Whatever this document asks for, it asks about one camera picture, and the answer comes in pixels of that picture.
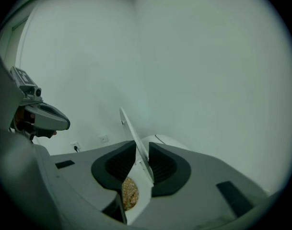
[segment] white wall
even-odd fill
[[[152,133],[133,0],[42,0],[24,34],[21,68],[71,121],[39,138],[51,155],[75,152],[75,141],[82,150],[124,141],[121,106],[142,136]]]
[[[267,1],[134,4],[155,132],[281,188],[292,165],[292,42]]]

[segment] electrical outlet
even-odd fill
[[[75,150],[75,147],[77,148],[77,151],[81,150],[81,147],[80,147],[80,145],[79,145],[79,143],[77,141],[71,143],[70,145],[71,145],[72,149],[74,149],[74,150]]]
[[[108,137],[107,135],[99,136],[100,142],[101,143],[106,143],[108,142]]]

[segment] black panel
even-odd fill
[[[188,181],[191,168],[182,157],[149,142],[149,165],[154,176],[152,197],[176,193]]]
[[[74,162],[72,160],[67,160],[67,161],[64,161],[64,162],[59,162],[59,163],[56,163],[56,167],[58,169],[61,169],[61,168],[65,168],[65,167],[68,167],[70,165],[73,165]]]
[[[104,188],[117,191],[115,200],[103,210],[103,213],[127,222],[122,206],[122,184],[134,165],[136,157],[136,143],[130,141],[122,147],[109,152],[93,162],[91,171],[96,181]]]
[[[242,216],[253,208],[253,205],[232,182],[227,181],[216,186],[237,217]]]

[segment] wall socket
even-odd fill
[[[100,142],[101,143],[106,143],[108,142],[108,137],[107,135],[99,136]]]
[[[77,141],[71,143],[70,145],[71,145],[72,149],[74,149],[74,150],[75,150],[75,147],[77,147],[78,148],[78,152],[81,150],[81,147],[80,147],[80,145],[79,145],[79,143]]]

